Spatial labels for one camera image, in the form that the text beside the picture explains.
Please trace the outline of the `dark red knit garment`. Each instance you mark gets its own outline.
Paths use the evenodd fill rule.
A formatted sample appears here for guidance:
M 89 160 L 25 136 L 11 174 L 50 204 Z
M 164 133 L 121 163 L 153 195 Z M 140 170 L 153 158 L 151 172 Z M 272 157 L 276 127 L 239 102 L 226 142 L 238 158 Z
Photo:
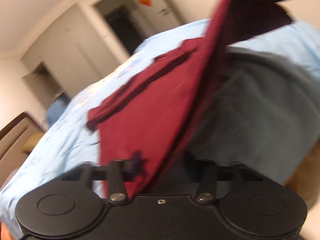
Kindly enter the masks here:
M 129 196 L 151 187 L 191 139 L 221 82 L 228 45 L 291 23 L 270 0 L 221 0 L 203 37 L 155 57 L 145 70 L 90 109 L 87 128 L 100 135 L 101 165 L 139 152 L 144 164 L 125 183 Z

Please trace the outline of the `blue clothes pile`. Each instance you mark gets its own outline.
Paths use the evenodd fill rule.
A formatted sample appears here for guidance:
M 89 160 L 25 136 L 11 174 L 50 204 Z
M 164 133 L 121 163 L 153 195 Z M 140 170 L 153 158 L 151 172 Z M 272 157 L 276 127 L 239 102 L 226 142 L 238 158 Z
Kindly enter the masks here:
M 50 107 L 46 110 L 46 122 L 49 127 L 52 127 L 53 124 L 57 122 L 60 116 L 64 113 L 68 105 L 66 100 L 62 98 L 56 99 Z

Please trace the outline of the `light blue bed quilt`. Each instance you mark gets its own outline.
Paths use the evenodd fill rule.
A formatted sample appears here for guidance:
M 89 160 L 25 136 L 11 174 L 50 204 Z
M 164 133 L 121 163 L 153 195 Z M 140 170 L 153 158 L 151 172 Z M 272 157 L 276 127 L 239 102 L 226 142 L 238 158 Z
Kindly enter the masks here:
M 13 239 L 23 235 L 15 217 L 15 207 L 22 196 L 81 163 L 98 163 L 99 134 L 86 128 L 87 112 L 148 67 L 156 56 L 177 48 L 184 40 L 200 37 L 208 23 L 208 20 L 200 20 L 147 38 L 113 73 L 88 86 L 71 100 L 59 120 L 1 190 L 1 222 L 7 226 Z M 319 29 L 306 22 L 295 21 L 235 43 L 233 47 L 286 57 L 319 81 Z

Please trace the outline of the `yellow green pillow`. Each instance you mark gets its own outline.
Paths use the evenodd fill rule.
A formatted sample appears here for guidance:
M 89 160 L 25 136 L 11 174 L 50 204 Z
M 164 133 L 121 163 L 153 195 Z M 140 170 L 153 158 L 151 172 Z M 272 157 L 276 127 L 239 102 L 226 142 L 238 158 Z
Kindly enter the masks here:
M 44 133 L 35 133 L 22 146 L 22 152 L 30 153 L 38 144 L 39 140 L 44 136 Z

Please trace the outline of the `grey wardrobe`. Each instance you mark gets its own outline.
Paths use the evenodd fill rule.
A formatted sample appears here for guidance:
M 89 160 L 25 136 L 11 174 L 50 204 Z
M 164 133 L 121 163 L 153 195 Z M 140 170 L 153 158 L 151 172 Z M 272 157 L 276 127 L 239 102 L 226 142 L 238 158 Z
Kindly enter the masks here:
M 103 79 L 118 61 L 78 5 L 57 18 L 22 57 L 30 73 L 23 81 L 49 108 L 63 93 L 69 99 Z

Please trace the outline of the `grey blue garment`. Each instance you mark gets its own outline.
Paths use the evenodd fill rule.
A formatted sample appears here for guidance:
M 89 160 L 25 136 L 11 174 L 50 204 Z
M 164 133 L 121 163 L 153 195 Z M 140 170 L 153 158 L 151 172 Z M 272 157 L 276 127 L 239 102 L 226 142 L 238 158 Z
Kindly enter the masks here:
M 319 81 L 286 57 L 237 47 L 223 75 L 188 150 L 285 182 L 319 139 Z

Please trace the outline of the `white room door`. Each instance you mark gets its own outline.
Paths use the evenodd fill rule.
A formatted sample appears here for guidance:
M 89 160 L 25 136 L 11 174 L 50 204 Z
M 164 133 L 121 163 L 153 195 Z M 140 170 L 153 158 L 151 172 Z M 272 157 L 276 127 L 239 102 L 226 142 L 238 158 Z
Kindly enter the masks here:
M 138 0 L 134 0 L 138 9 L 148 20 L 153 30 L 157 33 L 167 31 L 169 29 L 176 28 L 181 25 L 181 22 L 177 18 L 174 11 L 171 9 L 170 14 L 160 15 L 158 12 L 166 7 L 171 7 L 166 0 L 151 0 L 152 6 L 148 7 L 138 3 Z

